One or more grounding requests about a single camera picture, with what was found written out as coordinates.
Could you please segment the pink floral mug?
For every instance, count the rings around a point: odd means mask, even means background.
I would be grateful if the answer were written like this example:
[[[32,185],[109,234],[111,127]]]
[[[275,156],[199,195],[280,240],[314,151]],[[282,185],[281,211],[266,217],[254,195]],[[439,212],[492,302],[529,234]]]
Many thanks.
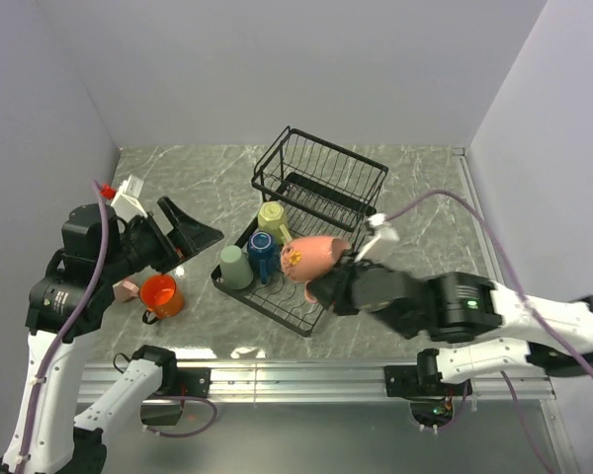
[[[351,249],[348,241],[329,235],[296,238],[280,252],[281,270],[290,281],[308,284],[329,273]]]

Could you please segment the mint green cup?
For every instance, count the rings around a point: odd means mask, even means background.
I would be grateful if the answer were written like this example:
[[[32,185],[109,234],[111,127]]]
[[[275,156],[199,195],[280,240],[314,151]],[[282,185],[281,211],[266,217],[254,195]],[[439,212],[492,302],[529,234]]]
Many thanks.
[[[235,290],[246,288],[254,278],[246,254],[240,247],[230,245],[219,254],[219,268],[223,284]]]

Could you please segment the orange mug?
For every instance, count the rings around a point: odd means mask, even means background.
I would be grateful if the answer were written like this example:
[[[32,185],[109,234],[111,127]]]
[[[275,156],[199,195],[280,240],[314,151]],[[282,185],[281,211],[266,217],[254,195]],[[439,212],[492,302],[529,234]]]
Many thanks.
[[[150,276],[140,287],[138,297],[145,306],[141,321],[146,325],[178,315],[185,304],[179,285],[169,275]]]

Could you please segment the blue faceted mug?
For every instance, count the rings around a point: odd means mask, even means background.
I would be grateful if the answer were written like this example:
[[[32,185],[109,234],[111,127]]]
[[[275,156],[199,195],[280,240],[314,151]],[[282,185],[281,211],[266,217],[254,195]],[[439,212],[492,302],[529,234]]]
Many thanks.
[[[260,282],[267,285],[280,269],[279,246],[274,237],[265,231],[256,231],[248,239],[247,255]]]

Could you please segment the yellow mug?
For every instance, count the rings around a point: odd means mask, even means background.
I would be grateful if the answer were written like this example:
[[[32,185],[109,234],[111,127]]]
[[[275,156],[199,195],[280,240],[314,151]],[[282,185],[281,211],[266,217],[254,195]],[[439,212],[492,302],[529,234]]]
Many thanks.
[[[286,245],[293,240],[288,226],[288,215],[277,201],[263,202],[257,214],[259,231],[273,236],[278,245]]]

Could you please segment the black wire dish rack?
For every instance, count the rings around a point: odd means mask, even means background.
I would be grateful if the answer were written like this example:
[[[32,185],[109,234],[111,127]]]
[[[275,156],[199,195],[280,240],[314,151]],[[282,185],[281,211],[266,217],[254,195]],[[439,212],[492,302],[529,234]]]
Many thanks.
[[[303,130],[286,127],[254,166],[251,186],[262,202],[281,204],[294,237],[334,235],[355,248],[365,240],[364,220],[377,212],[386,165]],[[309,303],[301,285],[276,271],[266,283],[258,275],[243,289],[213,286],[258,313],[309,337],[323,309]]]

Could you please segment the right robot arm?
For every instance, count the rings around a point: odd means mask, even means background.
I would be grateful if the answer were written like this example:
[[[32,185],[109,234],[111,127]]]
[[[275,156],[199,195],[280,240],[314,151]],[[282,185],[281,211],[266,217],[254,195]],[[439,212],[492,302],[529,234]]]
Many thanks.
[[[337,264],[307,292],[338,316],[371,314],[404,339],[426,334],[415,381],[437,394],[481,374],[535,366],[551,377],[593,369],[593,296],[571,302],[516,291],[466,273],[417,278],[371,262]]]

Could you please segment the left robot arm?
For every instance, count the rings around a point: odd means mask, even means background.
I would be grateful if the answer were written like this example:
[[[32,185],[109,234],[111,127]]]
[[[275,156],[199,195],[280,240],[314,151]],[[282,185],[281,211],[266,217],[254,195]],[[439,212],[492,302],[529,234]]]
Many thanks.
[[[63,245],[29,294],[27,379],[0,473],[99,473],[110,441],[145,400],[181,396],[175,353],[143,346],[111,388],[76,411],[114,284],[145,268],[167,275],[223,238],[169,197],[157,204],[169,232],[151,214],[122,219],[101,198],[74,208],[63,223]]]

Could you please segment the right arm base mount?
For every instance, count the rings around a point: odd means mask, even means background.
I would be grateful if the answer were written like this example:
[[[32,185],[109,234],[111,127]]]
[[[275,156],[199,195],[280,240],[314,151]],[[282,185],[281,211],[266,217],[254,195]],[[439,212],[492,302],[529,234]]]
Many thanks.
[[[442,381],[438,354],[437,349],[427,349],[417,355],[414,365],[386,365],[383,368],[386,396],[419,400],[454,395],[454,386]]]

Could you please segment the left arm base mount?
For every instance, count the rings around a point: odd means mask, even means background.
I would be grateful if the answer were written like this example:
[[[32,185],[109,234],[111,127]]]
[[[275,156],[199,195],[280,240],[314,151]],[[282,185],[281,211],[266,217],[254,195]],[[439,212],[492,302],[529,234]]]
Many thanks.
[[[209,367],[166,368],[158,389],[148,398],[190,396],[206,399],[211,379],[212,370]]]

